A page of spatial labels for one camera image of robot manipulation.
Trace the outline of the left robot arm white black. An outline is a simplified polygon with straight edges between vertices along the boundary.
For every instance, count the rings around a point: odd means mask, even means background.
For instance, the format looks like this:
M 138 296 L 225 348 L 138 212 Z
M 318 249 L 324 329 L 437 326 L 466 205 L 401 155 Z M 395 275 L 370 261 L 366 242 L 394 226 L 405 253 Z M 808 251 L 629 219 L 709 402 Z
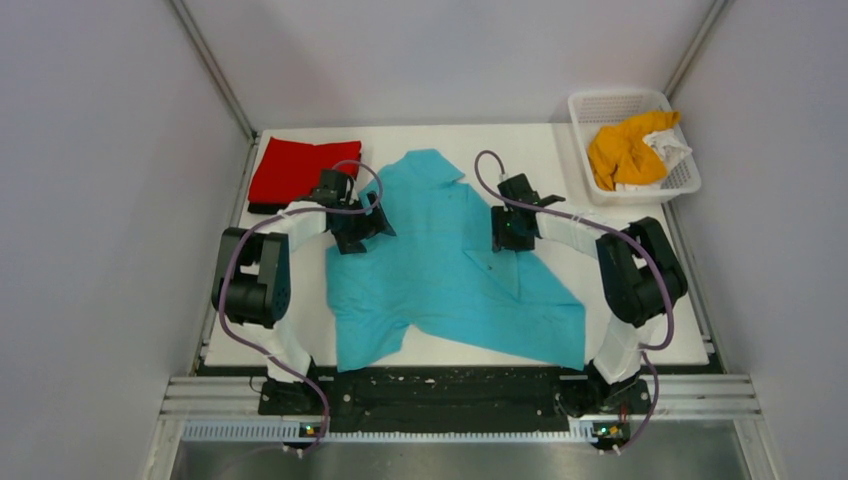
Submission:
M 220 237 L 210 302 L 224 333 L 259 353 L 273 386 L 297 413 L 320 405 L 326 393 L 310 377 L 312 356 L 287 320 L 292 297 L 291 256 L 313 238 L 333 236 L 343 255 L 364 254 L 365 240 L 395 231 L 382 208 L 385 187 L 355 195 L 354 180 L 339 167 L 325 169 L 310 194 L 249 228 L 229 227 Z

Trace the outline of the orange t shirt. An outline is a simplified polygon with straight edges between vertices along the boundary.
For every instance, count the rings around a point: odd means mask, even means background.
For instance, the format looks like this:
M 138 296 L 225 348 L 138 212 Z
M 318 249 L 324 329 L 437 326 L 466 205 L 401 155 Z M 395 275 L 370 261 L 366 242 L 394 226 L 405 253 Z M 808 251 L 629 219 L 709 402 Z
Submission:
M 596 185 L 614 191 L 618 184 L 648 185 L 663 180 L 668 172 L 643 137 L 673 129 L 680 120 L 678 111 L 650 111 L 602 127 L 587 150 Z

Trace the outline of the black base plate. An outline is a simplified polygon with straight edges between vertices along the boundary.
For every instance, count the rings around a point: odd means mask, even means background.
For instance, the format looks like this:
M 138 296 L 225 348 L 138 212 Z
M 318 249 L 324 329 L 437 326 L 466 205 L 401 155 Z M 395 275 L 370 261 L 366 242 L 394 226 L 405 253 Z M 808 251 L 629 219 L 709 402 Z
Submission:
M 560 367 L 311 367 L 303 382 L 267 380 L 264 416 L 321 416 L 332 433 L 564 432 L 591 415 L 647 411 L 649 384 L 614 386 L 596 373 Z

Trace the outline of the folded red t shirt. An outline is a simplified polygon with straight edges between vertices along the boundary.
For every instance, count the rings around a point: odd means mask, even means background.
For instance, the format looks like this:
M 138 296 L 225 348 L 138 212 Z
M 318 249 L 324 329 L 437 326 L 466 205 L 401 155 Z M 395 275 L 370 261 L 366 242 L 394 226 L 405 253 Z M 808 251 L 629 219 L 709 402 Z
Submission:
M 262 154 L 248 190 L 248 210 L 272 214 L 308 195 L 319 184 L 321 172 L 343 160 L 361 159 L 362 142 L 311 144 L 272 137 Z M 357 178 L 358 164 L 340 170 Z

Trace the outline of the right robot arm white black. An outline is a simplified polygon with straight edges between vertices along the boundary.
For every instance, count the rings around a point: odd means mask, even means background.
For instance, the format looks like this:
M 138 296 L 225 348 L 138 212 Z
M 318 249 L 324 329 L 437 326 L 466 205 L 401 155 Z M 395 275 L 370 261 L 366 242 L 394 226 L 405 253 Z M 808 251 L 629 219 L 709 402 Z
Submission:
M 663 350 L 674 336 L 673 307 L 688 281 L 659 221 L 644 217 L 624 227 L 579 213 L 559 212 L 558 195 L 540 197 L 527 177 L 503 179 L 493 192 L 494 251 L 531 251 L 538 239 L 571 247 L 598 262 L 604 298 L 611 311 L 602 344 L 585 369 L 587 378 L 571 393 L 572 417 L 612 412 L 638 381 L 643 356 L 651 350 L 650 320 L 667 320 Z

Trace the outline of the teal t shirt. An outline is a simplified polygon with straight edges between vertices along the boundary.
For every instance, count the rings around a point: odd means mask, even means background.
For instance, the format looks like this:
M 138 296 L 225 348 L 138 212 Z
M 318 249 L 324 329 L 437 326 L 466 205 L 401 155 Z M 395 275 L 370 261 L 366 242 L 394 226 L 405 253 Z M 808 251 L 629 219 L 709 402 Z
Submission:
M 489 205 L 435 149 L 383 167 L 392 233 L 361 254 L 326 252 L 337 366 L 358 370 L 398 352 L 410 327 L 475 347 L 579 369 L 585 306 L 536 255 L 494 251 Z

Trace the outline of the white t shirt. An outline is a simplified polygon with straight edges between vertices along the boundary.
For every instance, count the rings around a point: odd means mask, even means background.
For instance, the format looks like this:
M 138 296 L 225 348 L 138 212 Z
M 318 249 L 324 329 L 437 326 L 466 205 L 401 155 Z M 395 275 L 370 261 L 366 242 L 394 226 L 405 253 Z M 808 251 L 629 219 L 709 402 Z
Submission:
M 693 150 L 674 129 L 655 131 L 643 137 L 643 142 L 658 156 L 668 173 L 689 157 Z

